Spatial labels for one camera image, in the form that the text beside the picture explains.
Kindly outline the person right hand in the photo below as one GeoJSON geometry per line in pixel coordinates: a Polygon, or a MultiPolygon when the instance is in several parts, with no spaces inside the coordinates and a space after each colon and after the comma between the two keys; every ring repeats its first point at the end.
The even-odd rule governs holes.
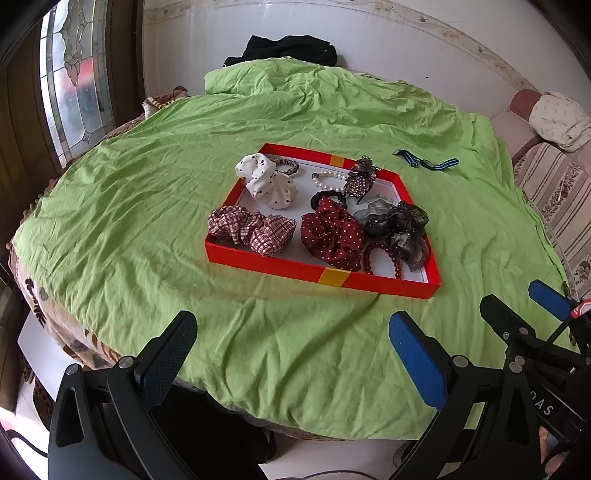
{"type": "Polygon", "coordinates": [[[557,479],[562,477],[566,472],[563,464],[568,452],[561,450],[559,440],[544,426],[539,428],[539,441],[544,478],[557,479]]]}

